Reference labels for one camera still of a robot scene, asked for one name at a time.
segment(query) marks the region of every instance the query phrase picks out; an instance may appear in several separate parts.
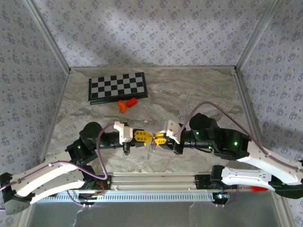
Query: wall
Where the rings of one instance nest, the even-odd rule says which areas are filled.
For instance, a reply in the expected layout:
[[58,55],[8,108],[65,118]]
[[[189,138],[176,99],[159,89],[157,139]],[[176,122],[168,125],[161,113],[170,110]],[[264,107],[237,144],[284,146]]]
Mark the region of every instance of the wall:
[[0,174],[15,174],[38,164],[65,74],[22,1],[0,6]]
[[266,0],[34,0],[71,67],[235,65]]
[[[284,1],[257,43],[242,73],[262,142],[287,158],[303,159],[303,3]],[[303,200],[290,200],[303,226]]]

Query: orange object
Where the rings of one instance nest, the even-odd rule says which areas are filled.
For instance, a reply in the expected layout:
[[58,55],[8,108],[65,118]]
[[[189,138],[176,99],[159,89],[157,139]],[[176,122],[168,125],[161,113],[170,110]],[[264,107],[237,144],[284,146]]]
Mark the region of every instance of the orange object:
[[132,98],[132,99],[130,99],[130,100],[128,100],[127,102],[126,102],[126,105],[128,106],[128,107],[132,107],[133,105],[136,105],[138,102],[137,102],[137,99],[136,98]]
[[257,186],[251,186],[251,190],[253,192],[265,192],[268,191],[267,188],[257,187]]
[[126,105],[122,100],[119,100],[118,106],[120,107],[120,112],[125,113],[126,112]]

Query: gray marble surface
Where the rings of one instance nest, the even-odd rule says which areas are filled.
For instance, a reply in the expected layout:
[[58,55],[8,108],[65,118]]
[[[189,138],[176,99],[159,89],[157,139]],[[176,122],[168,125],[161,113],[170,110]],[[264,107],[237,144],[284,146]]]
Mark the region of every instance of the gray marble surface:
[[[117,103],[90,105],[88,79],[129,72],[145,72],[148,98],[120,113]],[[209,68],[133,68],[133,69],[77,69],[69,77],[53,137],[46,155],[52,157],[66,149],[79,137],[79,131],[91,122],[102,126],[114,121],[128,122],[133,128],[149,132],[160,130],[166,119],[184,122],[194,107],[202,101],[211,101],[226,110],[248,129],[238,90],[230,70]],[[214,107],[204,105],[199,112],[215,118],[220,127],[238,129]],[[121,149],[102,151],[108,172],[210,172],[213,165],[243,167],[241,163],[228,162],[193,149],[185,149],[176,156],[173,152],[157,150],[147,160],[148,147],[132,148],[125,156]],[[102,173],[97,160],[92,162],[96,173]]]

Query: black and white checkered board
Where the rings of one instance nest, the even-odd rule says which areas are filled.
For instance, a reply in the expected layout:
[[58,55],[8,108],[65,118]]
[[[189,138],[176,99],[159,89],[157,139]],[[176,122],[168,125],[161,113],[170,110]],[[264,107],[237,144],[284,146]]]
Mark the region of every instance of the black and white checkered board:
[[90,104],[147,98],[144,72],[89,79]]

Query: table surface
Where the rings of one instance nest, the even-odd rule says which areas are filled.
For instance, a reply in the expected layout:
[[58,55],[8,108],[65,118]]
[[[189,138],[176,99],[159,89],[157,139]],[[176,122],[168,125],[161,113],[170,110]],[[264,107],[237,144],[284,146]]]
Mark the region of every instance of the table surface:
[[[119,75],[144,71],[148,98],[139,99],[138,104],[120,113],[117,103],[90,105],[88,101],[89,78]],[[161,69],[86,69],[72,70],[64,91],[62,104],[51,138],[46,158],[64,151],[79,138],[79,132],[92,121],[106,126],[114,121],[128,122],[133,128],[157,132],[164,120],[183,123],[194,107],[203,101],[218,104],[246,129],[248,123],[242,108],[239,92],[230,70],[209,68]],[[200,107],[199,112],[215,118],[222,128],[239,128],[222,113],[210,105]],[[222,160],[213,154],[198,150],[184,149],[177,156],[171,151],[157,148],[147,160],[148,146],[131,148],[131,154],[125,156],[121,149],[102,151],[102,157],[108,172],[210,172],[213,165],[236,168],[249,166]],[[96,173],[102,170],[98,160],[92,161]]]

